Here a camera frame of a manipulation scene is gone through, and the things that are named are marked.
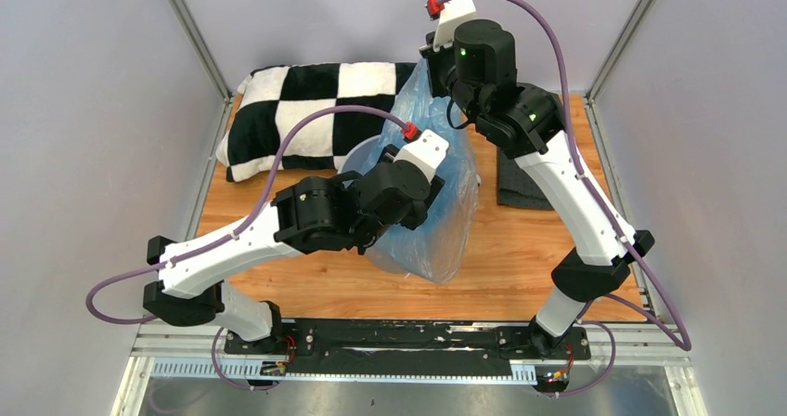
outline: metal floor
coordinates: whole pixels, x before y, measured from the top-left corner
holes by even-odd
[[[593,380],[597,373],[576,366],[572,384]],[[615,367],[606,381],[591,392],[551,400],[518,385],[414,383],[282,383],[267,392],[250,393],[218,380],[156,379],[153,398],[161,409],[177,409],[211,390],[194,405],[177,413],[187,415],[677,415],[672,392],[661,367]],[[156,415],[146,396],[140,415]]]

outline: dark gray cloth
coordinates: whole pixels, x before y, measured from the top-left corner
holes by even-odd
[[[535,181],[500,149],[497,150],[497,205],[555,210]]]

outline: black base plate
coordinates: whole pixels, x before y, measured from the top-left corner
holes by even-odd
[[[527,325],[475,326],[472,321],[297,318],[283,322],[296,341],[288,372],[391,375],[511,375],[509,359],[539,359],[528,343]],[[587,334],[572,328],[546,358],[590,358]],[[247,343],[236,334],[226,341],[230,355],[284,355],[283,338]]]
[[[555,210],[532,177],[497,149],[497,205],[518,209]]]

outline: white arm segment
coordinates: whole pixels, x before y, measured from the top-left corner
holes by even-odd
[[[437,174],[437,167],[448,154],[448,141],[437,136],[432,130],[424,130],[418,140],[402,147],[393,160],[407,161],[417,166],[430,183]]]
[[[213,323],[240,336],[246,342],[264,339],[271,332],[273,316],[268,303],[252,300],[240,293],[228,281],[221,285],[225,310],[216,314]]]
[[[454,30],[465,21],[475,19],[475,4],[472,0],[453,0],[443,5],[437,28],[434,31],[432,47],[439,51],[441,47],[451,47],[454,43]]]
[[[164,254],[159,259],[166,262],[173,256],[216,241],[230,234],[244,219],[246,218],[241,218],[195,240],[170,244],[166,246]],[[283,242],[273,241],[273,234],[276,232],[278,232],[277,209],[268,202],[252,224],[234,240],[208,253],[179,261],[174,266],[167,265],[160,270],[159,280],[164,282],[164,293],[178,298],[193,298],[215,283],[250,267],[279,258],[302,255]]]
[[[578,177],[568,151],[565,132],[560,131],[555,135],[547,147],[546,154],[533,152],[514,161],[533,178],[555,208],[571,233],[582,261],[592,266],[608,266],[613,258],[626,254],[626,248],[617,239],[606,215]],[[585,167],[585,175],[601,193],[607,206],[614,211],[585,161],[581,163]],[[634,228],[618,213],[615,216],[626,238],[633,241]]]
[[[547,302],[535,314],[535,321],[552,337],[560,337],[576,320],[585,304],[567,297],[557,286],[547,297]]]

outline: cable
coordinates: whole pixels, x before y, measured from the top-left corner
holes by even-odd
[[[437,4],[443,5],[445,3],[448,3],[449,1],[451,0],[437,0]],[[680,314],[677,312],[677,309],[672,301],[672,298],[670,298],[669,294],[666,293],[666,290],[664,289],[664,286],[662,286],[661,282],[657,278],[655,278],[655,275],[651,271],[651,268],[648,266],[645,260],[642,259],[642,256],[640,256],[637,250],[634,248],[634,246],[630,242],[628,242],[625,232],[620,227],[620,224],[618,224],[617,219],[614,216],[614,211],[609,206],[607,206],[607,202],[604,200],[603,195],[596,189],[595,186],[593,186],[593,183],[590,181],[588,177],[583,176],[585,174],[585,167],[582,166],[582,162],[579,159],[579,148],[576,146],[576,138],[574,136],[574,124],[572,123],[572,117],[571,117],[571,100],[569,97],[569,90],[568,90],[568,77],[566,75],[565,59],[563,58],[561,45],[560,43],[558,43],[558,37],[555,35],[555,32],[552,31],[552,28],[547,23],[547,20],[537,10],[535,10],[534,7],[530,6],[524,0],[504,0],[504,1],[508,1],[527,11],[527,13],[530,14],[535,19],[535,21],[538,22],[539,25],[541,25],[541,28],[544,29],[544,32],[547,33],[547,37],[549,38],[549,42],[552,44],[552,48],[555,51],[555,57],[557,58],[558,61],[558,73],[561,79],[563,114],[565,115],[565,133],[566,133],[566,138],[568,140],[568,150],[569,153],[571,154],[571,162],[574,164],[574,168],[576,169],[576,172],[579,174],[580,179],[582,180],[582,183],[585,185],[585,188],[587,189],[588,193],[590,193],[590,196],[593,197],[593,199],[599,205],[601,211],[610,221],[610,224],[614,229],[615,235],[617,235],[618,239],[620,239],[620,241],[623,243],[623,246],[631,254],[631,256],[634,257],[634,261],[636,261],[637,264],[639,264],[639,267],[648,277],[648,280],[651,281],[653,288],[656,290],[659,296],[661,296],[662,299],[664,300],[664,305],[666,306],[667,311],[675,321],[677,330],[678,332],[680,332],[680,335],[683,339],[680,343],[676,342],[676,345],[685,351],[690,351],[691,339],[689,338],[689,333],[686,330],[686,326],[683,324],[683,319],[680,317]],[[672,332],[670,331],[667,332],[668,332],[667,335],[670,335],[671,337],[674,336]]]
[[[639,307],[637,305],[634,305],[633,303],[629,302],[625,298],[620,297],[618,295],[615,295],[613,293],[608,293],[608,294],[606,294],[604,296],[607,297],[607,298],[613,299],[615,302],[622,303],[623,305],[626,305],[626,306],[634,309],[635,311],[639,312],[640,314],[642,314],[642,316],[644,316],[650,323],[658,326],[659,329],[662,330],[664,332],[664,334],[666,334],[667,337],[672,339],[672,341],[675,342],[675,345],[678,348],[680,348],[680,349],[682,349],[684,351],[691,350],[691,346],[690,345],[688,347],[686,347],[686,344],[685,344],[684,341],[678,339],[674,332],[670,331],[670,329],[667,328],[666,325],[664,325],[661,320],[657,319],[650,312],[646,311],[645,309],[642,309],[641,307]]]
[[[451,120],[451,108],[453,108],[453,107],[454,107],[454,99],[453,98],[449,98],[448,99],[448,108],[445,109],[445,118],[448,120],[448,126],[450,126],[451,128],[453,128],[455,130],[463,130],[463,129],[467,128],[467,126],[470,124],[469,120],[465,121],[463,123],[460,123],[459,125],[454,125],[454,122]]]
[[[221,336],[223,330],[224,328],[219,328],[219,331],[213,337],[213,343],[211,344],[211,363],[213,364],[213,369],[216,370],[216,375],[219,376],[219,379],[221,379],[222,382],[224,382],[225,384],[243,391],[265,391],[276,387],[278,385],[278,382],[268,386],[241,385],[240,383],[237,383],[225,376],[224,372],[221,371],[221,366],[219,365],[219,359],[218,356],[216,355],[216,346],[219,343],[219,337]]]
[[[569,371],[571,371],[571,367],[574,365],[574,349],[571,347],[571,344],[566,344],[566,349],[568,350],[568,363],[565,367],[555,371],[549,379],[547,379],[547,382],[555,382],[556,379],[567,375]]]
[[[298,349],[298,346],[295,343],[295,339],[293,339],[291,335],[288,335],[287,336],[287,352],[290,354],[290,358],[287,360],[287,365],[288,366],[295,359],[295,351],[297,349]]]
[[[603,330],[605,330],[607,332],[607,334],[610,336],[610,346],[612,347],[611,348],[612,351],[610,352],[610,361],[609,361],[609,363],[607,363],[607,368],[604,369],[604,371],[601,373],[601,375],[599,377],[597,377],[596,379],[593,380],[593,382],[588,383],[587,385],[580,386],[579,388],[575,388],[574,390],[564,391],[562,393],[541,393],[542,395],[546,395],[546,396],[549,396],[549,397],[557,398],[557,397],[561,397],[561,396],[574,396],[574,395],[578,395],[580,393],[585,393],[590,388],[593,388],[594,386],[596,386],[596,385],[600,384],[601,382],[603,382],[604,379],[606,379],[607,376],[610,375],[610,372],[613,370],[615,356],[617,356],[617,348],[615,346],[615,340],[614,340],[613,332],[607,327],[607,325],[601,323],[600,321],[587,320],[587,321],[584,321],[583,324],[596,325],[596,326],[602,328]]]
[[[383,119],[386,119],[388,121],[393,122],[394,124],[396,124],[397,126],[402,128],[402,130],[407,130],[409,128],[408,125],[404,121],[402,121],[401,119],[399,119],[398,117],[394,116],[393,114],[391,114],[388,111],[378,110],[376,108],[365,107],[365,106],[361,106],[361,105],[341,105],[341,106],[338,106],[338,107],[325,108],[324,110],[319,110],[317,112],[313,112],[313,113],[309,114],[308,116],[306,116],[303,119],[301,119],[300,122],[295,124],[295,126],[292,127],[292,129],[284,137],[284,139],[281,140],[281,144],[278,146],[278,151],[276,152],[276,156],[274,157],[274,160],[273,160],[273,166],[271,166],[270,173],[268,174],[268,178],[265,180],[265,185],[263,187],[263,194],[260,195],[260,199],[254,205],[254,208],[252,209],[252,212],[249,213],[249,215],[246,216],[246,219],[244,219],[243,222],[240,223],[240,225],[238,225],[238,227],[235,228],[232,231],[232,234],[234,234],[236,236],[240,235],[240,233],[243,232],[244,230],[246,230],[252,224],[252,222],[254,222],[254,219],[262,212],[263,207],[266,204],[268,195],[270,194],[270,190],[273,187],[273,181],[276,178],[276,173],[278,171],[279,165],[281,164],[281,159],[284,157],[284,150],[290,144],[290,142],[295,137],[295,135],[299,131],[301,131],[305,126],[307,126],[309,123],[311,123],[313,120],[318,119],[318,118],[320,118],[322,116],[326,116],[328,114],[337,114],[337,113],[340,113],[340,112],[362,112],[362,113],[366,113],[366,114],[372,114],[372,115],[379,116],[379,117],[381,117]],[[221,246],[222,244],[224,244],[224,243],[226,243],[228,241],[232,241],[232,236],[229,235],[229,234],[219,238],[218,240],[215,240],[213,242],[205,244],[202,247],[194,249],[194,250],[192,250],[190,252],[186,252],[186,253],[182,253],[180,255],[174,256],[174,257],[170,258],[170,260],[167,262],[167,264],[172,263],[173,265],[176,265],[178,262],[181,262],[181,261],[184,261],[184,260],[188,260],[189,258],[192,258],[192,257],[197,256],[197,255],[205,254],[205,253],[207,253],[207,252],[209,252],[209,251],[211,251],[211,250]],[[102,289],[106,288],[107,286],[109,286],[111,284],[117,283],[118,281],[128,280],[128,279],[133,278],[133,277],[138,277],[140,275],[144,275],[144,274],[147,274],[149,272],[154,272],[154,271],[161,270],[161,269],[164,268],[164,266],[165,266],[164,263],[157,263],[157,264],[155,264],[153,266],[142,267],[142,268],[139,268],[137,270],[132,270],[130,272],[125,272],[125,273],[122,273],[120,275],[116,275],[114,277],[110,277],[108,279],[105,279],[105,280],[101,281],[99,284],[94,286],[87,293],[87,296],[84,298],[84,305],[87,307],[87,311],[90,312],[90,314],[92,314],[93,317],[95,317],[95,318],[97,318],[99,320],[103,320],[103,321],[106,321],[108,323],[114,323],[116,325],[136,325],[138,323],[145,323],[145,322],[154,320],[156,318],[156,316],[147,316],[147,317],[143,317],[143,318],[130,318],[130,319],[129,318],[115,318],[115,317],[112,317],[112,316],[108,316],[107,314],[104,314],[103,312],[99,311],[96,308],[96,304],[94,303],[94,299],[96,298],[96,294],[99,291],[101,291]]]

